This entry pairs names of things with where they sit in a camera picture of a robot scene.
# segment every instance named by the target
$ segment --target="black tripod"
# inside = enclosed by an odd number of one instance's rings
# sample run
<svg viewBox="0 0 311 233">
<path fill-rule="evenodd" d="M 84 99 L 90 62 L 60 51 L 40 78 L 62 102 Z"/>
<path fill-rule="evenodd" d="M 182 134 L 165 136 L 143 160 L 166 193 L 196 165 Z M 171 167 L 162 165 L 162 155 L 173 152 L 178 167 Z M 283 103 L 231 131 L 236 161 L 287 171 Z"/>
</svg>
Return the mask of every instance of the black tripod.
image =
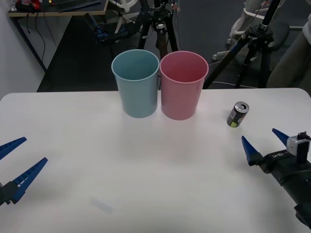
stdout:
<svg viewBox="0 0 311 233">
<path fill-rule="evenodd" d="M 256 57 L 258 51 L 262 52 L 261 66 L 260 66 L 260 80 L 259 88 L 265 88 L 269 79 L 269 66 L 272 46 L 274 43 L 273 32 L 270 29 L 270 21 L 275 14 L 277 7 L 281 0 L 273 0 L 267 11 L 263 21 L 258 26 L 250 27 L 238 40 L 236 46 L 227 54 L 227 56 L 220 62 L 216 69 L 211 73 L 209 78 L 205 81 L 203 89 L 207 89 L 218 77 L 218 75 L 225 69 L 230 61 L 238 54 L 238 52 L 248 43 L 249 52 L 242 63 L 242 71 L 239 73 L 239 79 L 235 88 L 239 88 L 247 70 L 252 61 Z"/>
<path fill-rule="evenodd" d="M 141 4 L 141 12 L 148 14 L 149 20 L 144 21 L 141 29 L 138 49 L 143 50 L 150 26 L 157 33 L 156 47 L 160 51 L 161 59 L 168 54 L 166 32 L 168 33 L 172 51 L 178 51 L 177 41 L 173 27 L 173 14 L 165 8 L 168 0 L 155 0 L 154 6 L 150 8 L 147 0 L 139 0 Z"/>
</svg>

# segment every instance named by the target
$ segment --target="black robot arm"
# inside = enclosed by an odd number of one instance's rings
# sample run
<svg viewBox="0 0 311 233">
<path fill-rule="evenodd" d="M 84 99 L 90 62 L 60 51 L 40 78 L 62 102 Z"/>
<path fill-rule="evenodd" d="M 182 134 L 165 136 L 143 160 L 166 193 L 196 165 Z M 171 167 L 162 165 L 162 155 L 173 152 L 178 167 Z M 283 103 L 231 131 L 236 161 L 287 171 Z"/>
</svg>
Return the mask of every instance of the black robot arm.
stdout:
<svg viewBox="0 0 311 233">
<path fill-rule="evenodd" d="M 311 229 L 311 164 L 307 160 L 311 138 L 306 132 L 288 137 L 272 129 L 286 146 L 286 150 L 262 156 L 242 137 L 242 144 L 250 166 L 258 165 L 264 173 L 271 173 L 296 202 L 297 219 Z"/>
</svg>

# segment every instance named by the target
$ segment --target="black cable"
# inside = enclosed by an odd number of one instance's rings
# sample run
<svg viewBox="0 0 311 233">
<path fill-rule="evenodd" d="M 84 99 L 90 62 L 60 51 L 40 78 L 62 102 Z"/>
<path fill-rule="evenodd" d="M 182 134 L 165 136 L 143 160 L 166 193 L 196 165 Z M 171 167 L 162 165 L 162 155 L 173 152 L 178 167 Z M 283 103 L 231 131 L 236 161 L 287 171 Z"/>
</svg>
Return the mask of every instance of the black cable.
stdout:
<svg viewBox="0 0 311 233">
<path fill-rule="evenodd" d="M 27 13 L 27 16 L 26 16 L 26 28 L 27 28 L 28 33 L 30 34 L 30 31 L 28 29 L 28 17 L 29 17 L 29 12 Z"/>
<path fill-rule="evenodd" d="M 252 19 L 251 23 L 248 25 L 248 27 L 246 28 L 246 30 L 245 30 L 245 31 L 247 31 L 247 29 L 249 29 L 249 27 L 251 27 L 251 26 L 252 26 L 252 24 L 253 24 L 253 22 L 254 22 L 254 20 L 255 20 L 256 16 L 258 15 L 259 11 L 262 9 L 262 6 L 263 6 L 263 4 L 264 4 L 265 2 L 266 2 L 266 0 L 263 0 L 263 1 L 261 1 L 261 2 L 260 2 L 260 8 L 257 10 L 257 12 L 256 12 L 255 16 L 253 17 L 253 19 Z"/>
<path fill-rule="evenodd" d="M 38 32 L 38 34 L 39 34 L 39 36 L 41 37 L 41 39 L 42 39 L 42 41 L 43 41 L 43 54 L 42 54 L 42 58 L 41 58 L 41 61 L 42 61 L 42 63 L 43 63 L 43 57 L 44 57 L 44 53 L 45 53 L 45 41 L 44 41 L 44 39 L 43 39 L 43 37 L 42 37 L 42 35 L 40 34 L 40 32 L 39 32 L 39 30 L 38 30 L 38 27 L 37 27 L 37 18 L 38 18 L 38 14 L 39 14 L 39 12 L 36 14 L 36 16 L 35 16 L 35 29 L 37 30 L 37 32 Z"/>
<path fill-rule="evenodd" d="M 47 25 L 47 28 L 48 28 L 48 30 L 49 30 L 49 33 L 51 34 L 52 40 L 53 40 L 55 46 L 58 47 L 57 44 L 56 44 L 56 42 L 55 42 L 55 38 L 54 38 L 54 36 L 53 36 L 53 33 L 51 32 L 50 27 L 49 27 L 49 25 L 48 25 L 47 19 L 45 18 L 45 12 L 43 12 L 43 16 L 44 16 L 45 24 Z"/>
</svg>

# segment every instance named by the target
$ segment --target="red object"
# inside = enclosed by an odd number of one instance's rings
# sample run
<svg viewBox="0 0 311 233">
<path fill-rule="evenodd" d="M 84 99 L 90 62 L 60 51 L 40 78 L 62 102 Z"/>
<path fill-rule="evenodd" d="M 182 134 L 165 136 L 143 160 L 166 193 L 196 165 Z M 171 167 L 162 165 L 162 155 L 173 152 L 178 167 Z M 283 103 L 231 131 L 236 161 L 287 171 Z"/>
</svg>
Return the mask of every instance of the red object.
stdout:
<svg viewBox="0 0 311 233">
<path fill-rule="evenodd" d="M 39 0 L 31 0 L 31 3 L 34 7 L 35 10 L 39 10 L 40 9 L 40 2 Z"/>
<path fill-rule="evenodd" d="M 190 118 L 208 73 L 206 60 L 194 52 L 172 52 L 162 59 L 160 71 L 162 112 L 174 120 Z"/>
</svg>

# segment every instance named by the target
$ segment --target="can lid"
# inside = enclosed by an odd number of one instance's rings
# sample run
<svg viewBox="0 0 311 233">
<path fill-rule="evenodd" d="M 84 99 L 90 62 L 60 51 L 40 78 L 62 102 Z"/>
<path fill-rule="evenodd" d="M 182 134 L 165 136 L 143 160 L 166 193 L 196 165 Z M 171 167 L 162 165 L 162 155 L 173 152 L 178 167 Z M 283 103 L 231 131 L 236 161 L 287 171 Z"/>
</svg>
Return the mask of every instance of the can lid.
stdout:
<svg viewBox="0 0 311 233">
<path fill-rule="evenodd" d="M 239 101 L 234 105 L 235 110 L 239 113 L 248 113 L 249 106 L 247 103 Z"/>
</svg>

